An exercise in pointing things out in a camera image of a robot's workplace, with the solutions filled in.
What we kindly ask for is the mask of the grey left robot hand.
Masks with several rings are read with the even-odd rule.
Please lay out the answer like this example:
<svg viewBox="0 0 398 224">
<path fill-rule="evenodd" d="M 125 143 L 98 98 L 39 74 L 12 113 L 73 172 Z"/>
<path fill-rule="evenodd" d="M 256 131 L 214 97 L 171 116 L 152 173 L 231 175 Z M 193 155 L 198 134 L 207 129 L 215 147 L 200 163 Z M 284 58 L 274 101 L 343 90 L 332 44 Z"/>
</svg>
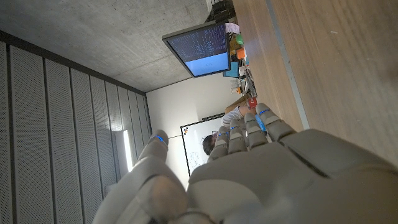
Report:
<svg viewBox="0 0 398 224">
<path fill-rule="evenodd" d="M 159 129 L 110 191 L 95 223 L 396 223 L 397 167 L 316 129 L 296 132 L 268 106 L 218 131 L 184 187 Z"/>
</svg>

